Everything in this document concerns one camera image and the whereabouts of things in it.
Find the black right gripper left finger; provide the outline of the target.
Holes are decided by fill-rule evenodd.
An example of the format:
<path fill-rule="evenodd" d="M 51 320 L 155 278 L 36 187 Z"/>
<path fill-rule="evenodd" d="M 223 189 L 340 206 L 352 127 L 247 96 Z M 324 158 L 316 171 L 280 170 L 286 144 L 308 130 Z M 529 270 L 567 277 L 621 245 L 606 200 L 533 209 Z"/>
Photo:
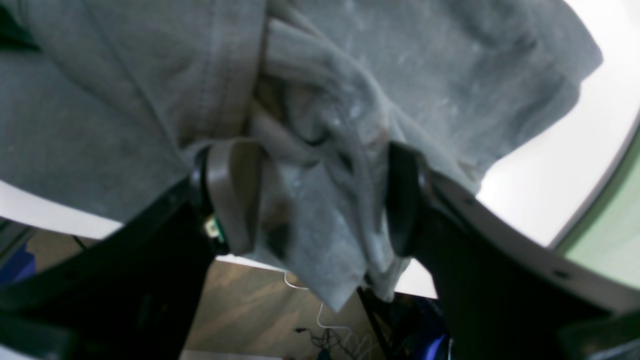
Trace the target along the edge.
<path fill-rule="evenodd" d="M 1 289 L 1 345 L 39 360 L 179 358 L 217 256 L 254 250 L 262 149 L 227 139 L 106 240 Z"/>

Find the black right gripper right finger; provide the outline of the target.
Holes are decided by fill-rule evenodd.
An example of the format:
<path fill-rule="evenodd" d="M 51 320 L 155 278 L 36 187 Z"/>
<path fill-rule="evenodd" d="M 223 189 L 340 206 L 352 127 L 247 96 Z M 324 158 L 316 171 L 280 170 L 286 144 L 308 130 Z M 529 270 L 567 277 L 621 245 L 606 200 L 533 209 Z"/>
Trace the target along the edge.
<path fill-rule="evenodd" d="M 528 239 L 396 142 L 385 212 L 396 255 L 430 273 L 455 358 L 639 358 L 637 289 Z"/>

